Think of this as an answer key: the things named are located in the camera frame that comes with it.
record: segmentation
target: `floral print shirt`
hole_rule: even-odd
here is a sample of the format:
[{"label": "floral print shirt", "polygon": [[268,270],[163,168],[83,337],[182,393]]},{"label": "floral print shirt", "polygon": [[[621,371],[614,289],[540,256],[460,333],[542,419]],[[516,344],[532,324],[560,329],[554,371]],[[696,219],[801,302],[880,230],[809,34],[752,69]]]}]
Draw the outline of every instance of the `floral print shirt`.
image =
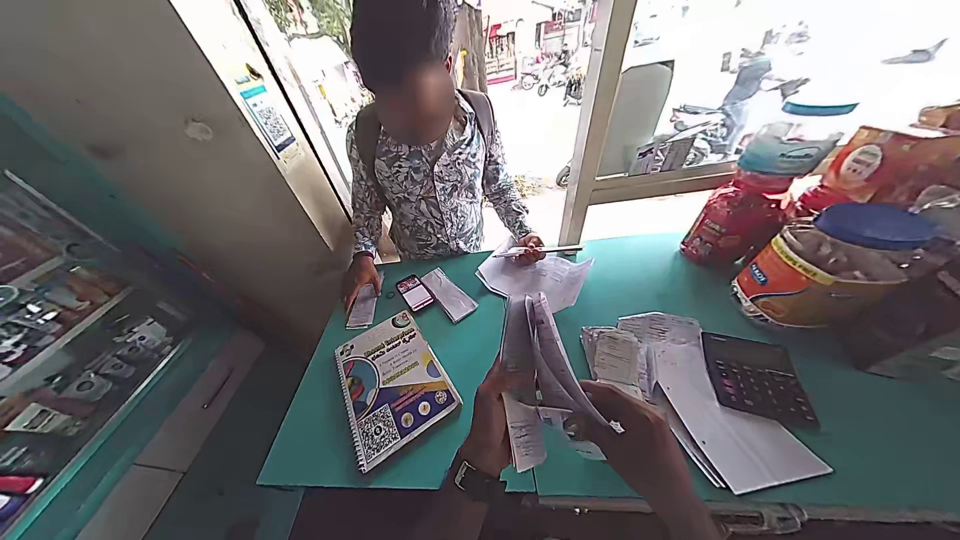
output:
[{"label": "floral print shirt", "polygon": [[353,169],[354,253],[376,255],[385,208],[394,217],[390,238],[401,258],[479,251],[484,196],[515,238],[531,232],[527,208],[507,173],[499,130],[494,125],[490,148],[486,148],[476,115],[459,92],[457,103],[446,135],[433,144],[402,144],[381,130],[374,152],[375,179],[367,178],[354,141],[355,125],[350,125],[347,153]]}]

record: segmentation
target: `plastic jar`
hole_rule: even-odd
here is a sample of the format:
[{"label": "plastic jar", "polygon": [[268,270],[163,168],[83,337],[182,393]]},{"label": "plastic jar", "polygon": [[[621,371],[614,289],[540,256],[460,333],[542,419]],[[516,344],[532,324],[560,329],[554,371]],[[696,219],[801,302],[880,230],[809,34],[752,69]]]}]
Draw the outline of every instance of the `plastic jar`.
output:
[{"label": "plastic jar", "polygon": [[737,170],[717,187],[680,243],[699,264],[730,264],[750,256],[783,227],[783,197],[793,177]]},{"label": "plastic jar", "polygon": [[837,203],[849,202],[851,200],[843,193],[838,193],[823,184],[812,185],[786,209],[787,218],[813,217]]},{"label": "plastic jar", "polygon": [[890,205],[840,203],[790,223],[732,283],[751,318],[788,327],[849,319],[906,282],[936,227]]},{"label": "plastic jar", "polygon": [[843,133],[836,130],[835,117],[851,112],[857,105],[785,102],[775,121],[760,128],[751,138],[737,166],[751,172],[794,178],[810,174],[843,137]]}]

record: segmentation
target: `qr code sticker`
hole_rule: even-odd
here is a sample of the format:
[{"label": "qr code sticker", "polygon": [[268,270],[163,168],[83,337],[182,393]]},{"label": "qr code sticker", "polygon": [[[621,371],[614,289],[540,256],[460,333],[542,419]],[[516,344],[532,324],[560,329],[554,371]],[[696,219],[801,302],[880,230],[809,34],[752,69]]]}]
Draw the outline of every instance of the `qr code sticker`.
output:
[{"label": "qr code sticker", "polygon": [[274,145],[283,142],[290,136],[287,123],[283,121],[283,118],[276,113],[276,109],[273,107],[266,106],[257,109],[256,115],[260,119],[263,130],[267,132],[267,136]]},{"label": "qr code sticker", "polygon": [[364,456],[368,462],[389,450],[400,440],[400,432],[396,429],[390,404],[384,404],[375,410],[367,418],[358,422],[357,427],[360,429],[360,441],[363,443]]}]

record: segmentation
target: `calculator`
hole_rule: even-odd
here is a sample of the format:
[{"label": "calculator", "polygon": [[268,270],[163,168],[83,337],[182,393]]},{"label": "calculator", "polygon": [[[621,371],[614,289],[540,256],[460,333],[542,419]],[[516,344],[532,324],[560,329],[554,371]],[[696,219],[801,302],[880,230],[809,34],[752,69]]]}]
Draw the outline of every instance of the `calculator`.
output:
[{"label": "calculator", "polygon": [[819,428],[784,347],[703,332],[704,358],[720,405],[802,428]]}]

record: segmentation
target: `spiral notebook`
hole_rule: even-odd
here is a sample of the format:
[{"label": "spiral notebook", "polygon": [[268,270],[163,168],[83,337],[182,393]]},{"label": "spiral notebook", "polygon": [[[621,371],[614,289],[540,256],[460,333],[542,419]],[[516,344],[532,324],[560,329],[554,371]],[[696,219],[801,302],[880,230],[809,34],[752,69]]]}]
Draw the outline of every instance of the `spiral notebook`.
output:
[{"label": "spiral notebook", "polygon": [[461,403],[408,311],[341,345],[334,359],[361,473]]}]

